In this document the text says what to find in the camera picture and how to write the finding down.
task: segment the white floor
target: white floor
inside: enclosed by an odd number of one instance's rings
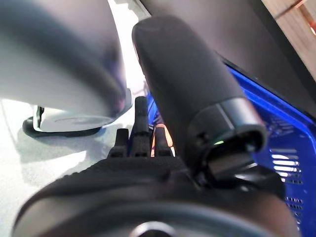
[[[133,0],[109,0],[122,45],[127,86],[142,94],[144,76],[131,40],[132,27],[146,17]],[[81,171],[105,158],[115,141],[116,129],[131,128],[133,108],[112,126],[81,138],[32,139],[22,131],[32,106],[0,99],[0,237],[10,236],[21,205],[36,191],[65,174]]]

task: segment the black rubber foot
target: black rubber foot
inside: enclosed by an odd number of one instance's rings
[[[29,117],[24,120],[22,125],[23,132],[33,138],[37,137],[49,137],[49,136],[61,136],[61,137],[84,137],[96,134],[100,131],[101,127],[73,132],[38,132],[33,127],[33,117]]]

